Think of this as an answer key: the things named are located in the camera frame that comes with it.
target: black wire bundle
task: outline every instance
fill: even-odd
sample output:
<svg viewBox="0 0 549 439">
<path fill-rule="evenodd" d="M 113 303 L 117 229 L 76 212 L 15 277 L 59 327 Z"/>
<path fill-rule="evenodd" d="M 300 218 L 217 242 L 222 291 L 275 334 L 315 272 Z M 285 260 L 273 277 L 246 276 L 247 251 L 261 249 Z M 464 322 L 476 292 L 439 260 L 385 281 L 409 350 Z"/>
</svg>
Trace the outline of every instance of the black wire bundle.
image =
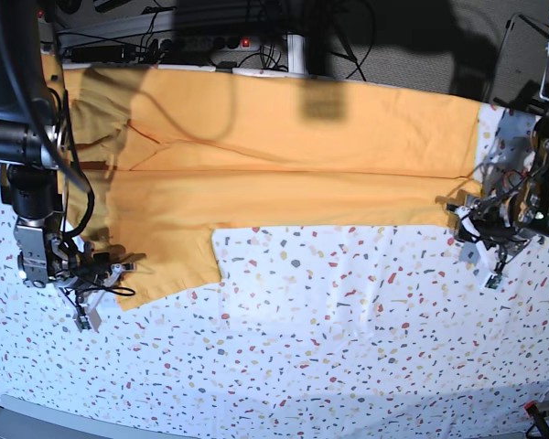
<svg viewBox="0 0 549 439">
<path fill-rule="evenodd" d="M 145 50 L 149 49 L 150 40 L 152 39 L 153 35 L 155 34 L 155 21 L 156 17 L 158 16 L 158 12 L 155 12 L 153 15 L 153 18 L 150 20 L 150 25 L 148 25 L 148 29 L 146 32 L 140 37 L 140 47 L 144 48 Z"/>
<path fill-rule="evenodd" d="M 92 292 L 92 291 L 105 291 L 107 293 L 112 293 L 112 294 L 115 294 L 115 295 L 119 295 L 121 297 L 132 297 L 134 295 L 136 295 L 136 291 L 133 290 L 132 288 L 128 288 L 128 287 L 125 287 L 125 286 L 104 286 L 104 285 L 100 285 L 100 284 L 97 284 L 93 281 L 90 281 L 89 279 L 86 279 L 82 276 L 79 276 L 74 270 L 70 270 L 70 273 L 72 275 L 74 275 L 75 277 L 77 277 L 80 281 L 84 282 L 85 284 L 88 284 L 88 285 L 91 285 L 91 287 L 89 288 L 81 288 L 81 289 L 78 289 L 75 291 L 76 295 L 78 292 L 80 293 L 89 293 L 89 292 Z"/>
<path fill-rule="evenodd" d="M 118 44 L 125 44 L 125 45 L 128 45 L 128 46 L 133 46 L 135 48 L 146 48 L 145 46 L 141 46 L 141 45 L 133 44 L 133 43 L 128 43 L 128 42 L 122 41 L 120 39 L 120 38 L 129 38 L 129 37 L 120 37 L 120 38 L 98 37 L 98 36 L 95 36 L 95 35 L 83 34 L 81 32 L 71 32 L 71 31 L 67 31 L 67 30 L 61 31 L 57 34 L 58 37 L 60 37 L 61 35 L 78 35 L 80 37 L 93 38 L 95 40 L 95 41 L 91 41 L 89 43 L 74 44 L 73 46 L 69 46 L 69 48 L 80 48 L 82 46 L 87 46 L 87 45 L 93 44 L 94 42 L 102 42 L 102 41 L 109 41 L 109 42 L 118 43 Z M 42 43 L 50 43 L 50 41 L 41 41 L 41 42 Z"/>
<path fill-rule="evenodd" d="M 316 67 L 315 70 L 323 70 L 325 54 L 329 53 L 333 56 L 346 59 L 352 62 L 353 64 L 355 64 L 354 70 L 349 75 L 346 76 L 345 78 L 346 80 L 351 79 L 356 73 L 359 73 L 361 75 L 362 80 L 367 81 L 367 78 L 364 75 L 364 72 L 362 70 L 362 66 L 370 56 L 372 48 L 376 42 L 376 28 L 377 28 L 376 14 L 369 0 L 323 0 L 323 1 L 313 0 L 311 3 L 306 1 L 304 3 L 304 8 L 302 10 L 302 18 L 301 18 L 301 21 L 306 24 L 306 27 L 297 28 L 294 24 L 293 18 L 290 16 L 286 20 L 285 26 L 287 28 L 284 30 L 281 30 L 279 23 L 276 20 L 272 19 L 272 17 L 269 14 L 268 8 L 264 3 L 264 0 L 256 0 L 256 1 L 258 1 L 258 3 L 261 6 L 261 11 L 257 17 L 258 20 L 261 21 L 262 17 L 265 16 L 266 18 L 265 24 L 268 25 L 269 31 L 272 32 L 274 35 L 276 35 L 277 32 L 278 33 L 293 32 L 298 35 L 302 35 L 305 38 L 309 38 L 308 45 L 310 47 L 310 50 L 309 50 L 310 53 L 307 53 L 307 59 L 311 59 L 313 63 L 319 66 L 319 69 Z M 347 46 L 346 50 L 349 53 L 348 55 L 334 52 L 333 50 L 330 50 L 329 48 L 327 48 L 325 44 L 326 33 L 330 31 L 332 27 L 334 27 L 333 25 L 335 25 L 337 32 L 341 32 L 342 34 L 345 34 L 344 29 L 339 26 L 337 21 L 335 21 L 335 16 L 340 12 L 344 12 L 346 10 L 346 5 L 348 5 L 349 3 L 362 5 L 364 9 L 366 9 L 366 12 L 370 19 L 369 44 L 368 44 L 366 53 L 360 60 L 358 60 L 353 54 L 351 44 L 349 43 L 349 41 L 347 41 L 346 38 L 344 38 L 343 43 L 345 46 Z M 248 23 L 248 20 L 250 18 L 251 4 L 252 4 L 252 0 L 248 0 L 246 3 L 246 23 Z M 290 14 L 291 13 L 290 2 L 286 2 L 286 8 L 287 8 L 287 12 Z M 270 60 L 268 61 L 268 63 L 267 63 L 267 60 L 272 59 L 273 55 L 274 55 L 274 48 L 272 45 L 269 49 L 268 56 L 264 54 L 264 45 L 261 46 L 260 56 L 261 56 L 261 62 L 263 64 L 264 69 L 266 69 L 268 63 L 270 63 Z"/>
<path fill-rule="evenodd" d="M 71 152 L 71 157 L 73 161 L 71 162 L 73 168 L 77 173 L 79 173 L 85 181 L 88 183 L 88 205 L 85 209 L 85 213 L 83 214 L 83 217 L 81 218 L 80 222 L 78 223 L 77 227 L 71 231 L 63 231 L 63 240 L 68 241 L 76 236 L 80 236 L 85 228 L 88 225 L 88 222 L 90 222 L 90 219 L 92 218 L 93 209 L 95 207 L 95 194 L 93 193 L 92 185 L 90 184 L 90 180 L 85 176 L 83 173 L 83 170 L 81 169 L 80 164 L 80 158 L 77 154 L 77 148 L 75 147 L 75 139 L 73 138 L 73 131 L 71 130 L 71 115 L 70 115 L 70 104 L 69 104 L 69 96 L 67 91 L 63 93 L 63 117 L 67 120 L 66 128 L 67 128 L 67 138 L 69 142 L 69 148 Z M 66 199 L 69 200 L 69 191 L 67 192 Z M 65 213 L 63 214 L 63 227 L 65 227 L 65 221 L 67 220 L 67 208 L 68 203 L 65 203 Z"/>
<path fill-rule="evenodd" d="M 462 218 L 460 221 L 463 222 L 466 218 L 472 217 L 472 219 L 479 220 L 480 216 L 483 215 L 485 212 L 487 212 L 490 209 L 498 209 L 501 204 L 506 201 L 508 198 L 512 197 L 513 195 L 517 194 L 522 186 L 526 184 L 531 178 L 537 177 L 542 171 L 544 171 L 544 167 L 541 166 L 540 168 L 534 169 L 531 172 L 529 172 L 526 176 L 524 176 L 521 181 L 519 181 L 516 185 L 511 185 L 511 187 L 508 190 L 505 190 L 501 192 L 496 197 L 486 199 L 483 201 L 480 201 L 471 211 L 468 215 L 466 215 L 464 218 Z M 516 241 L 510 236 L 476 236 L 471 233 L 469 233 L 467 230 L 466 232 L 474 239 L 474 243 L 476 242 L 486 242 L 489 244 L 493 244 L 498 246 L 498 259 L 499 263 L 496 266 L 496 271 L 501 273 L 504 268 L 514 261 L 514 259 L 518 256 L 518 253 L 514 255 L 512 258 L 508 258 L 509 250 L 507 247 L 508 242 L 513 243 L 522 243 L 521 241 Z M 515 230 L 512 234 L 513 236 L 518 232 L 518 230 Z"/>
<path fill-rule="evenodd" d="M 23 110 L 32 130 L 38 136 L 41 143 L 45 146 L 48 154 L 51 156 L 58 169 L 80 190 L 88 192 L 90 187 L 89 182 L 86 180 L 85 176 L 82 176 L 81 173 L 77 172 L 77 170 L 72 169 L 60 156 L 57 147 L 49 139 L 45 126 L 40 120 L 40 116 L 34 107 L 30 91 L 25 81 L 24 71 L 20 69 L 20 66 L 14 58 L 14 52 L 10 47 L 6 36 L 7 29 L 5 17 L 8 14 L 5 10 L 6 8 L 7 5 L 0 1 L 0 52 L 4 60 L 8 79 L 10 79 L 10 83 L 15 92 L 16 100 Z"/>
</svg>

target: terrazzo pattern fabric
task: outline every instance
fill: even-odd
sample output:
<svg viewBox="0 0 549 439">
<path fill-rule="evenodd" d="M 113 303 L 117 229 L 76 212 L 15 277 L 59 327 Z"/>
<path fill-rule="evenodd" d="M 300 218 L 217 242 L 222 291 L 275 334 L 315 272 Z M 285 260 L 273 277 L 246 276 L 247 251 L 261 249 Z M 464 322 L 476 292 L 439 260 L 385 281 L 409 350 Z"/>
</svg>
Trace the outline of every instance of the terrazzo pattern fabric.
<svg viewBox="0 0 549 439">
<path fill-rule="evenodd" d="M 481 293 L 437 227 L 218 230 L 221 284 L 109 300 L 95 334 L 20 285 L 13 225 L 0 205 L 0 395 L 199 438 L 466 438 L 525 430 L 549 389 L 549 242 Z"/>
</svg>

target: white speckled tablecloth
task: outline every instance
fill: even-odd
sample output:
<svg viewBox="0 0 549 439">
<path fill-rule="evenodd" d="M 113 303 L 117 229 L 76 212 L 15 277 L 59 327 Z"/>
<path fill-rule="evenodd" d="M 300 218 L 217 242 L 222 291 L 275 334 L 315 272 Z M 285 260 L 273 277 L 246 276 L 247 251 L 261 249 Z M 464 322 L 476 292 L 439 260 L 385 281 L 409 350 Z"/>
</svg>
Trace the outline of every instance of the white speckled tablecloth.
<svg viewBox="0 0 549 439">
<path fill-rule="evenodd" d="M 502 115 L 482 108 L 478 160 L 533 127 Z M 549 389 L 549 243 L 482 294 L 437 227 L 219 230 L 222 284 L 80 334 L 19 284 L 13 221 L 0 205 L 0 395 L 197 437 L 447 438 L 524 430 Z"/>
</svg>

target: black cable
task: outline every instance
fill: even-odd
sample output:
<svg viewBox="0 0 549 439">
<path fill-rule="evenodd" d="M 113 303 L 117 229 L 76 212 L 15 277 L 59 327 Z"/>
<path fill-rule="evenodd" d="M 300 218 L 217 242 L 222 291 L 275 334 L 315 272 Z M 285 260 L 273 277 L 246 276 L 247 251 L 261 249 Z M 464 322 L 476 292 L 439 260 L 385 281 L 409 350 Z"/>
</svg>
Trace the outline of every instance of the black cable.
<svg viewBox="0 0 549 439">
<path fill-rule="evenodd" d="M 67 229 L 67 209 L 69 204 L 70 204 L 70 190 L 68 187 L 65 187 L 65 208 L 63 210 L 63 221 L 61 222 L 62 224 L 61 233 L 63 236 L 66 235 L 65 229 Z"/>
<path fill-rule="evenodd" d="M 45 126 L 40 121 L 40 117 L 38 116 L 36 109 L 33 107 L 30 92 L 25 84 L 25 75 L 18 69 L 16 60 L 12 55 L 12 50 L 8 46 L 4 24 L 5 13 L 2 9 L 3 7 L 5 7 L 5 2 L 0 0 L 0 52 L 5 63 L 8 78 L 10 79 L 12 88 L 15 92 L 16 100 L 28 119 L 31 128 L 38 136 L 41 143 L 45 146 L 59 170 L 80 190 L 87 192 L 89 190 L 89 183 L 85 180 L 85 178 L 65 163 L 65 160 L 63 160 L 63 158 L 59 155 L 57 147 L 48 138 L 47 132 L 45 131 Z"/>
<path fill-rule="evenodd" d="M 146 30 L 146 32 L 140 37 L 140 47 L 141 48 L 144 48 L 146 52 L 148 52 L 148 49 L 149 49 L 149 41 L 150 41 L 150 38 L 155 34 L 155 21 L 156 21 L 156 16 L 158 16 L 158 12 L 155 12 L 155 14 L 153 15 L 153 18 L 150 20 L 150 24 L 148 25 L 148 29 Z"/>
<path fill-rule="evenodd" d="M 246 58 L 244 58 L 242 61 L 240 61 L 240 63 L 238 64 L 238 67 L 241 67 L 242 64 L 243 64 L 244 62 L 246 62 L 248 59 L 253 58 L 253 57 L 257 57 L 257 56 L 259 56 L 259 55 L 260 55 L 260 52 L 256 52 L 256 53 L 253 53 L 253 54 L 251 54 L 251 55 L 248 55 Z M 270 58 L 272 61 L 276 62 L 275 59 L 274 59 L 273 57 L 269 57 L 268 55 L 266 55 L 266 57 L 267 57 L 267 58 Z"/>
<path fill-rule="evenodd" d="M 70 301 L 71 306 L 77 308 L 77 306 L 70 299 L 70 291 L 67 288 L 60 288 L 60 290 L 63 292 L 63 295 L 65 295 L 65 298 Z"/>
<path fill-rule="evenodd" d="M 494 206 L 497 206 L 499 205 L 502 201 L 504 201 L 506 198 L 508 197 L 511 197 L 512 195 L 516 194 L 522 187 L 522 185 L 524 183 L 526 183 L 528 180 L 530 180 L 531 178 L 535 178 L 537 177 L 537 175 L 539 173 L 541 173 L 542 171 L 544 171 L 544 166 L 541 166 L 540 168 L 538 168 L 537 170 L 535 171 L 531 171 L 529 172 L 521 181 L 519 181 L 516 185 L 511 185 L 511 188 L 509 190 L 507 190 L 506 192 L 503 192 L 501 194 L 499 194 L 498 196 L 494 197 L 493 199 L 490 199 L 490 200 L 486 200 L 488 204 L 486 204 L 486 207 L 484 207 L 481 203 L 480 203 L 480 209 L 482 210 L 487 210 L 487 209 L 490 209 Z"/>
<path fill-rule="evenodd" d="M 366 55 L 364 55 L 364 58 L 362 58 L 362 60 L 360 61 L 359 64 L 357 64 L 357 67 L 356 69 L 354 69 L 354 71 L 349 74 L 347 77 L 346 77 L 346 80 L 350 79 L 352 76 L 354 76 L 356 74 L 357 71 L 360 71 L 361 72 L 361 67 L 362 65 L 364 64 L 364 62 L 366 61 L 366 59 L 368 59 L 368 57 L 370 56 L 371 52 L 372 52 L 372 47 L 374 46 L 374 43 L 376 42 L 376 13 L 374 12 L 374 9 L 372 8 L 372 6 L 370 5 L 370 3 L 368 3 L 366 0 L 358 0 L 360 3 L 362 3 L 366 9 L 368 10 L 369 14 L 370 14 L 370 20 L 371 20 L 371 26 L 370 26 L 370 29 L 371 29 L 371 37 L 370 37 L 370 44 L 368 45 L 368 50 L 366 51 Z"/>
<path fill-rule="evenodd" d="M 86 289 L 82 289 L 80 290 L 82 293 L 87 293 L 87 292 L 91 292 L 91 291 L 100 291 L 100 290 L 103 290 L 107 293 L 112 293 L 112 294 L 116 294 L 116 295 L 120 295 L 121 297 L 132 297 L 134 295 L 136 295 L 136 291 L 133 290 L 132 288 L 128 288 L 128 287 L 125 287 L 125 286 L 105 286 L 105 285 L 98 285 L 96 284 L 95 282 L 92 282 L 92 281 L 89 281 L 87 279 L 84 279 L 82 278 L 81 276 L 79 276 L 77 273 L 73 272 L 72 270 L 70 270 L 70 273 L 73 274 L 75 277 L 77 277 L 80 281 L 86 283 L 86 284 L 90 284 L 93 286 L 93 288 L 86 288 Z M 121 291 L 128 291 L 130 293 L 120 293 Z"/>
<path fill-rule="evenodd" d="M 75 238 L 76 236 L 80 236 L 85 228 L 88 225 L 88 222 L 90 222 L 90 219 L 92 218 L 93 210 L 95 208 L 95 194 L 93 193 L 92 185 L 90 184 L 90 180 L 85 176 L 83 171 L 81 170 L 81 164 L 80 164 L 80 158 L 77 154 L 77 148 L 75 146 L 75 139 L 73 138 L 73 130 L 71 130 L 71 115 L 70 115 L 70 103 L 69 103 L 69 95 L 67 91 L 63 93 L 63 117 L 67 120 L 66 123 L 66 130 L 67 130 L 67 136 L 70 146 L 70 152 L 71 157 L 73 159 L 73 166 L 75 167 L 76 172 L 78 172 L 85 181 L 88 184 L 88 205 L 85 209 L 85 212 L 83 213 L 83 217 L 81 218 L 78 225 L 75 227 L 75 229 L 71 231 L 67 231 L 63 233 L 63 238 L 65 240 L 69 240 L 72 238 Z M 67 216 L 67 205 L 65 206 L 65 215 Z"/>
<path fill-rule="evenodd" d="M 345 8 L 340 7 L 340 6 L 344 6 L 347 2 L 349 2 L 349 0 L 339 0 L 336 3 L 332 2 L 331 3 L 331 6 L 332 6 L 331 11 L 328 11 L 329 12 L 329 17 L 327 18 L 328 27 L 333 27 L 334 28 L 334 30 L 336 32 L 336 35 L 339 38 L 339 42 L 340 42 L 341 46 L 344 48 L 344 50 L 346 51 L 346 54 L 338 53 L 338 52 L 330 50 L 330 49 L 327 49 L 327 52 L 330 53 L 331 55 L 335 55 L 336 57 L 346 59 L 349 62 L 352 62 L 353 64 L 355 64 L 356 65 L 356 71 L 358 71 L 360 73 L 362 80 L 364 82 L 367 82 L 366 76 L 364 75 L 364 71 L 361 69 L 361 63 L 358 62 L 358 58 L 354 54 L 354 51 L 353 51 L 353 49 L 351 47 L 351 44 L 348 40 L 348 36 L 346 35 L 343 27 L 339 25 L 338 20 L 334 17 L 334 15 L 336 15 L 337 13 L 341 13 L 341 12 L 346 11 Z"/>
<path fill-rule="evenodd" d="M 65 30 L 65 31 L 59 32 L 57 35 L 58 36 L 61 36 L 61 35 L 79 35 L 80 37 L 93 38 L 93 39 L 97 39 L 97 40 L 100 40 L 100 41 L 111 41 L 113 43 L 126 44 L 128 46 L 134 46 L 135 48 L 146 48 L 144 46 L 139 46 L 138 44 L 128 43 L 127 41 L 122 41 L 122 40 L 117 39 L 117 38 L 97 37 L 95 35 L 82 34 L 81 32 L 68 32 L 67 30 Z M 66 46 L 65 48 L 79 48 L 81 46 L 86 46 L 88 44 L 93 44 L 93 43 L 74 44 L 73 46 Z"/>
<path fill-rule="evenodd" d="M 95 286 L 93 288 L 86 288 L 85 290 L 81 290 L 82 293 L 89 293 L 92 291 L 105 291 L 106 293 L 112 293 L 115 295 L 119 295 L 121 297 L 134 297 L 136 295 L 136 291 L 132 288 L 128 288 L 125 286 Z"/>
<path fill-rule="evenodd" d="M 150 22 L 150 31 L 149 31 L 150 33 L 149 33 L 148 38 L 146 39 L 146 43 L 145 43 L 146 50 L 150 49 L 150 40 L 155 35 L 155 22 L 156 22 L 156 17 L 157 16 L 158 16 L 158 12 L 155 12 L 155 16 L 153 16 L 153 19 Z"/>
<path fill-rule="evenodd" d="M 50 87 L 48 87 L 48 90 L 51 92 L 51 94 L 55 98 L 55 101 L 57 102 L 57 116 L 60 118 L 61 110 L 63 109 L 63 105 L 61 104 L 61 98 L 55 89 L 51 89 Z"/>
<path fill-rule="evenodd" d="M 270 46 L 270 48 L 268 50 L 268 55 L 266 55 L 264 53 L 264 44 L 262 44 L 260 46 L 259 52 L 260 52 L 260 60 L 263 63 L 263 69 L 265 69 L 265 70 L 268 70 L 268 69 L 274 69 L 275 70 L 278 67 L 278 63 L 280 62 L 280 60 L 283 56 L 283 53 L 281 51 L 279 51 L 278 59 L 275 60 L 275 58 L 274 58 L 275 46 L 274 45 Z M 268 65 L 271 63 L 271 61 L 266 62 L 266 59 L 264 57 L 270 58 L 274 62 L 274 65 L 272 67 L 269 67 Z"/>
</svg>

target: orange cloth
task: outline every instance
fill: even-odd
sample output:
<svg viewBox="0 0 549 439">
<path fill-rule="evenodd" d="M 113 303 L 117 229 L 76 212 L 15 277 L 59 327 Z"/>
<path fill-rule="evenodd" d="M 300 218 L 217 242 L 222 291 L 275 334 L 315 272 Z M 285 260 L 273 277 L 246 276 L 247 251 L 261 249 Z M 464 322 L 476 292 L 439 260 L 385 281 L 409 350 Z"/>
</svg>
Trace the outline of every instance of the orange cloth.
<svg viewBox="0 0 549 439">
<path fill-rule="evenodd" d="M 182 70 L 67 70 L 96 248 L 144 255 L 130 309 L 214 283 L 216 228 L 446 226 L 471 173 L 479 104 L 368 84 Z M 70 192 L 77 221 L 85 196 Z"/>
</svg>

